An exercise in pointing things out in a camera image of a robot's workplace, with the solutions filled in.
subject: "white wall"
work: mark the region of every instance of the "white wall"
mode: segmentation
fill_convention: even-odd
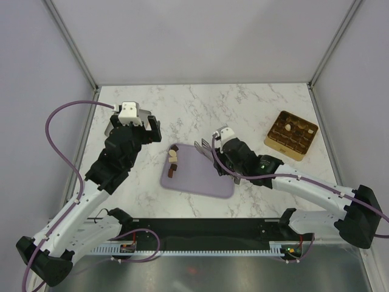
[[[21,291],[25,268],[15,244],[59,210],[68,166],[44,135],[59,105],[92,90],[40,0],[0,1],[0,285]],[[73,158],[86,106],[53,122],[53,140]]]
[[[365,1],[315,87],[345,182],[370,186],[389,214],[389,2]],[[380,234],[389,234],[382,220]],[[385,277],[388,240],[375,239]]]
[[[53,0],[99,85],[308,82],[353,0]]]

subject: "purple tray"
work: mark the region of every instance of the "purple tray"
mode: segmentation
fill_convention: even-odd
[[[179,148],[177,151],[177,171],[173,173],[172,178],[168,177],[170,163],[167,153],[160,177],[162,187],[222,199],[230,198],[233,195],[235,189],[233,180],[226,175],[219,176],[212,162],[200,154],[195,146],[175,145]]]

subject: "marble table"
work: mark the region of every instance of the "marble table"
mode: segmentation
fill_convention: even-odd
[[[323,137],[319,131],[301,161],[294,161],[264,145],[271,125],[282,110],[318,125],[306,84],[226,84],[167,86],[105,86],[99,101],[139,102],[161,122],[162,142],[144,146],[126,181],[92,214],[105,207],[119,207],[132,217],[225,218],[279,217],[286,208],[320,210],[289,193],[257,187],[242,181],[229,199],[167,190],[159,179],[169,145],[193,144],[227,124],[256,154],[269,154],[321,179],[335,182]],[[104,135],[112,112],[97,107],[81,174],[85,174],[104,147]]]

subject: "tabletop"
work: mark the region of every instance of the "tabletop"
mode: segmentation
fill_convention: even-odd
[[[142,147],[129,177],[98,207],[119,207],[134,218],[279,217],[285,209],[321,210],[295,195],[247,181],[235,186],[229,199],[210,198],[164,189],[160,185],[168,147],[193,145],[212,138],[223,125],[256,154],[268,154],[309,175],[334,183],[335,177],[319,129],[307,155],[300,162],[265,146],[264,139],[280,111],[288,111],[318,125],[306,84],[224,84],[104,86],[99,100],[105,103],[138,102],[160,120],[162,142]],[[104,148],[105,130],[112,111],[97,107],[81,164],[84,175]]]

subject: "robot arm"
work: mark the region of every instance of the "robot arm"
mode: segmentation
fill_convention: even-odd
[[[22,237],[16,244],[27,264],[37,243],[45,239],[31,269],[49,286],[58,285],[72,267],[97,245],[119,235],[122,224],[129,215],[120,209],[108,212],[97,224],[80,230],[87,217],[118,188],[134,166],[142,145],[160,142],[160,123],[148,116],[151,130],[146,130],[135,102],[123,102],[116,106],[111,117],[114,129],[105,140],[105,148],[91,166],[85,178],[84,193],[80,199],[71,198],[55,218],[32,238]],[[71,205],[74,208],[66,215]],[[46,236],[55,224],[54,233]]]
[[[287,209],[280,224],[289,226],[298,234],[316,233],[323,237],[336,235],[359,248],[371,246],[380,216],[344,198],[344,195],[348,195],[380,210],[371,189],[360,186],[354,190],[330,184],[299,172],[275,157],[257,156],[229,127],[222,127],[215,134],[216,140],[221,143],[221,147],[216,149],[216,155],[229,170],[247,177],[256,186],[292,193],[326,210],[305,212]],[[220,175],[227,174],[218,162],[215,161],[214,166]],[[271,177],[250,179],[261,175]]]

